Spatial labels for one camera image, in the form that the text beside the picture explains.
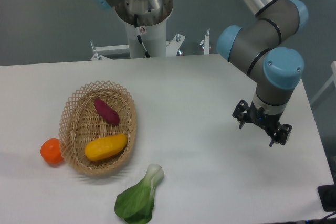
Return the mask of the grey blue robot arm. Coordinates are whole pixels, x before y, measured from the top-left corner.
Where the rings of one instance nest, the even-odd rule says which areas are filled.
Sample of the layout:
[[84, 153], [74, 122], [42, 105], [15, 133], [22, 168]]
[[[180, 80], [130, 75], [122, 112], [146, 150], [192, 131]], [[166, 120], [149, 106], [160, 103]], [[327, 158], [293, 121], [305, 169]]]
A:
[[[114, 8], [127, 30], [132, 58], [175, 56], [166, 43], [166, 20], [172, 0], [95, 0], [101, 8]], [[281, 124], [286, 105], [301, 79], [302, 56], [281, 44], [308, 20], [300, 0], [243, 0], [257, 18], [247, 29], [227, 27], [219, 36], [217, 52], [256, 82], [251, 103], [240, 101], [233, 117], [240, 126], [252, 123], [263, 129], [272, 143], [285, 145], [292, 127]]]

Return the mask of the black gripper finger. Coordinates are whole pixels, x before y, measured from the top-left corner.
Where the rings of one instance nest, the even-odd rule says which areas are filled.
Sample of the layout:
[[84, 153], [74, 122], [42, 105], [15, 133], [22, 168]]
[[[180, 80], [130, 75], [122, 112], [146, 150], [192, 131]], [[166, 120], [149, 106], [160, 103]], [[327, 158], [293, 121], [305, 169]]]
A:
[[245, 123], [249, 123], [249, 106], [245, 100], [240, 100], [236, 105], [233, 115], [239, 122], [239, 129], [242, 129]]
[[292, 126], [289, 124], [278, 124], [278, 126], [269, 131], [269, 136], [271, 141], [269, 147], [272, 147], [274, 144], [285, 145], [290, 134]]

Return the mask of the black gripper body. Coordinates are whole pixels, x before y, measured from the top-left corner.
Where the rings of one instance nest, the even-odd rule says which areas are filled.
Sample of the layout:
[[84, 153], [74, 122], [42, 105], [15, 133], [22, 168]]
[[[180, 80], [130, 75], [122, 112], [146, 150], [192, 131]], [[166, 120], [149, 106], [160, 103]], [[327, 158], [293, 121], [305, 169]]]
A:
[[279, 120], [282, 114], [283, 112], [277, 114], [266, 113], [263, 107], [256, 108], [254, 103], [251, 104], [249, 111], [251, 122], [265, 130], [268, 135], [278, 134]]

